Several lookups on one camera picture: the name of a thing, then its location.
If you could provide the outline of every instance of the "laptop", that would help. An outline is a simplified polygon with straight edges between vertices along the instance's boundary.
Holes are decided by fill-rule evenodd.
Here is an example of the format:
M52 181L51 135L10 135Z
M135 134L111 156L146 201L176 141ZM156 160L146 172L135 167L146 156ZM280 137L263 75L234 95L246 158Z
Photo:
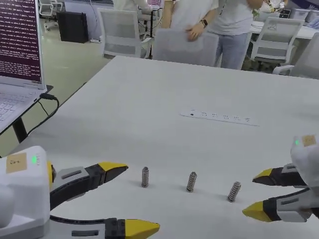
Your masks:
M46 92L37 0L0 1L0 134Z

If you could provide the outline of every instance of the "jeans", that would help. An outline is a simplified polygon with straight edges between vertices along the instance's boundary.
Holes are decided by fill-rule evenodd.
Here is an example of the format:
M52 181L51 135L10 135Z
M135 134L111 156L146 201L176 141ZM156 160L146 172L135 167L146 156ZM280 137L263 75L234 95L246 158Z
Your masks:
M247 41L249 42L249 39L247 39L247 35L247 33L234 36L218 35L215 65L217 66L219 57L223 54L221 68L241 70L248 48Z

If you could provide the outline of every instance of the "yellow fingertip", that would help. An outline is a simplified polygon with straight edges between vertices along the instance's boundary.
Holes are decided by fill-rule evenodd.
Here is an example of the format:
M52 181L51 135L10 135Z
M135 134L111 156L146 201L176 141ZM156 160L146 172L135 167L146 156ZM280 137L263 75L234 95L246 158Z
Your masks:
M137 219L125 219L126 239L146 239L157 233L160 225Z
M243 210L243 214L247 217L254 218L256 220L270 223L272 220L267 216L263 210L263 202L257 202Z
M46 166L47 166L47 171L48 171L48 176L49 176L49 186L50 188L52 187L53 184L53 177L52 177L52 164L50 161L46 162Z
M272 171L273 171L272 168L266 169L262 171L260 174L258 174L256 177L254 177L254 179L261 178L261 177L269 177Z
M101 168L103 168L104 171L109 171L111 169L121 168L121 167L128 168L128 166L126 164L124 164L124 163L112 163L112 162L101 162L101 163L99 163L99 166Z

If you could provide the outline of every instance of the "white table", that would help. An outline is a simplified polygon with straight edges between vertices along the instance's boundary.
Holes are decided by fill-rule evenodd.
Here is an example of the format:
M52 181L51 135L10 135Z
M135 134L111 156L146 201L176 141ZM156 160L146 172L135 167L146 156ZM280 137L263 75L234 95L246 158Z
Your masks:
M251 34L259 34L264 26L263 22L260 21L254 21L251 28L250 33ZM297 45L297 48L295 49L295 52L293 53L293 57L291 59L291 65L295 65L295 63L300 58L301 54L304 52L306 47L308 46L310 40L313 38L314 34L319 32L318 30L312 29L307 26L302 26L297 34L297 43L294 44Z
M57 216L149 220L161 225L154 239L316 239L314 216L306 224L268 224L241 211L296 191L251 180L291 162L295 134L319 132L318 90L312 79L116 57L16 151L40 145L57 170L99 161L129 165L58 207ZM179 115L190 108L251 116L260 127ZM198 178L188 193L191 171ZM235 181L242 189L231 204L226 196Z
M263 26L264 26L264 22L254 21L251 28L250 28L250 32L254 33L254 34L259 34L261 32ZM317 32L319 32L319 31L312 29L310 27L307 27L307 26L302 26L297 34L297 38L311 40L313 38L314 34Z

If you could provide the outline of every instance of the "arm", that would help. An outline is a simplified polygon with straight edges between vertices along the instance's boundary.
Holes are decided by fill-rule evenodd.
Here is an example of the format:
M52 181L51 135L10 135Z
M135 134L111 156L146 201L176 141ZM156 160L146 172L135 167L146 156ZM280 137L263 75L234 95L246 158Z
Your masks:
M208 25L213 21L217 14L217 9L210 10L202 20L206 20Z
M188 31L188 40L189 41L194 41L196 40L203 32L204 29L206 27L206 25L204 24L204 21L207 21L207 25L209 25L213 19L215 18L217 13L216 9L212 9L210 10L205 17L195 26L186 29L186 31Z
M263 0L246 0L251 9L259 9L263 4Z
M173 10L174 10L174 2L171 0L166 0L164 2L163 19L161 22L161 28L170 28Z
M147 0L133 0L142 10L152 11L152 7L148 4Z

